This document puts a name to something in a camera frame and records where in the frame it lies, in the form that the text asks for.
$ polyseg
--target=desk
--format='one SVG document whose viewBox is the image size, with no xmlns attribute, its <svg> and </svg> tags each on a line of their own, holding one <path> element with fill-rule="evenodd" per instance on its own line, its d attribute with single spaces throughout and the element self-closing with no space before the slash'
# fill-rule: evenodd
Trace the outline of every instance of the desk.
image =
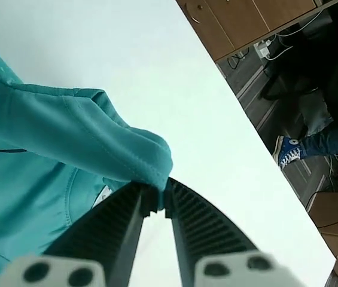
<svg viewBox="0 0 338 287">
<path fill-rule="evenodd" d="M 173 178 L 324 286 L 334 257 L 175 0 L 0 0 L 0 56 L 26 83 L 105 89 L 169 142 Z M 142 229 L 131 286 L 180 286 L 163 217 Z"/>
</svg>

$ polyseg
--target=screw hole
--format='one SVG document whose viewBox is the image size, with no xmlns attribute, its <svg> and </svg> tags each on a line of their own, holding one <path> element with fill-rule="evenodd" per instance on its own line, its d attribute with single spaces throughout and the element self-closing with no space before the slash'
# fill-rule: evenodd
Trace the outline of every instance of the screw hole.
<svg viewBox="0 0 338 287">
<path fill-rule="evenodd" d="M 206 265 L 203 273 L 207 276 L 221 277 L 230 274 L 230 270 L 220 262 L 209 263 Z"/>
<path fill-rule="evenodd" d="M 93 280 L 93 272 L 89 268 L 80 268 L 75 270 L 69 276 L 69 284 L 72 287 L 85 287 Z"/>
<path fill-rule="evenodd" d="M 251 257 L 247 262 L 247 267 L 250 270 L 259 270 L 259 271 L 266 271 L 272 269 L 271 263 L 261 256 Z"/>
<path fill-rule="evenodd" d="M 49 272 L 49 264 L 46 262 L 39 262 L 31 265 L 24 272 L 24 280 L 28 283 L 35 283 L 43 280 Z"/>
</svg>

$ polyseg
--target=shoelace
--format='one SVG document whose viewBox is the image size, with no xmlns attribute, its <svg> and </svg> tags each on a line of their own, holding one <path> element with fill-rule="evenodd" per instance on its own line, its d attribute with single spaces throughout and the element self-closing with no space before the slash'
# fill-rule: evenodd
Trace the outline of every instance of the shoelace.
<svg viewBox="0 0 338 287">
<path fill-rule="evenodd" d="M 281 160 L 281 168 L 285 168 L 289 163 L 294 160 L 300 159 L 300 148 L 295 148 L 289 151 L 284 155 L 284 158 Z"/>
</svg>

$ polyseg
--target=teal hoodie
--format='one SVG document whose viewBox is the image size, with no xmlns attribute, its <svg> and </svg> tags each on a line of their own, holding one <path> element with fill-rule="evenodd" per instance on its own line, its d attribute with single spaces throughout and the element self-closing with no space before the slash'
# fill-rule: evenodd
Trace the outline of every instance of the teal hoodie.
<svg viewBox="0 0 338 287">
<path fill-rule="evenodd" d="M 128 126 L 103 90 L 23 84 L 1 59 L 0 149 L 26 151 L 0 152 L 0 272 L 42 253 L 104 186 L 163 191 L 172 169 L 166 142 Z"/>
</svg>

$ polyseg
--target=blue sneaker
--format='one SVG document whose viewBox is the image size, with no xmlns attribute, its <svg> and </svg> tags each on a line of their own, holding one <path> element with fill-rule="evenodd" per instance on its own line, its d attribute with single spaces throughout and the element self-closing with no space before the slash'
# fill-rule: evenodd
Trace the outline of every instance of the blue sneaker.
<svg viewBox="0 0 338 287">
<path fill-rule="evenodd" d="M 284 169 L 290 163 L 302 160 L 305 158 L 305 155 L 298 140 L 278 136 L 272 157 L 278 166 Z"/>
</svg>

